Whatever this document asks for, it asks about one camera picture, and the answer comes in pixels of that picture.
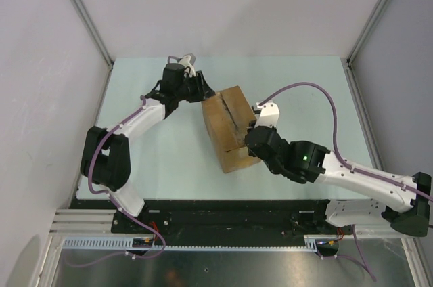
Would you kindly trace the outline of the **brown cardboard express box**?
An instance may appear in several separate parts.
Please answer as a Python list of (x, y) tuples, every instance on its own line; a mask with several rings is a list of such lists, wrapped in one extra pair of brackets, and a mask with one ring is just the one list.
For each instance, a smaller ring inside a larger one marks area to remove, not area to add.
[(258, 164), (250, 156), (244, 138), (250, 122), (256, 119), (238, 86), (218, 91), (201, 103), (206, 130), (224, 173)]

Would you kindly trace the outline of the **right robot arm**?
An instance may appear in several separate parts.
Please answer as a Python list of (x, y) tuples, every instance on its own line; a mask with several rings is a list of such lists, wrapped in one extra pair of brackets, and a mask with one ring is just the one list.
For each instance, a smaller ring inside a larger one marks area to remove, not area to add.
[(252, 121), (245, 144), (274, 175), (299, 184), (320, 183), (366, 196), (366, 200), (328, 201), (312, 216), (313, 228), (327, 234), (335, 227), (388, 222), (398, 233), (425, 237), (430, 228), (430, 175), (387, 173), (349, 162), (336, 151), (310, 141), (288, 142), (272, 126)]

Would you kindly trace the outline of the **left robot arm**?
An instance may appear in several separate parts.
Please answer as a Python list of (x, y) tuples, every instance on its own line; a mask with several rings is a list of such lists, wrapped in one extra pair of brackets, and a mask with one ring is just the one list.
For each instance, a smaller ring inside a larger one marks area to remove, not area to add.
[(81, 175), (87, 178), (92, 194), (104, 194), (116, 208), (126, 212), (126, 225), (134, 232), (145, 231), (149, 215), (145, 201), (129, 181), (131, 144), (154, 125), (169, 117), (180, 102), (203, 102), (215, 96), (201, 71), (186, 58), (169, 62), (162, 78), (150, 92), (140, 97), (139, 107), (118, 124), (93, 126), (87, 131), (81, 159)]

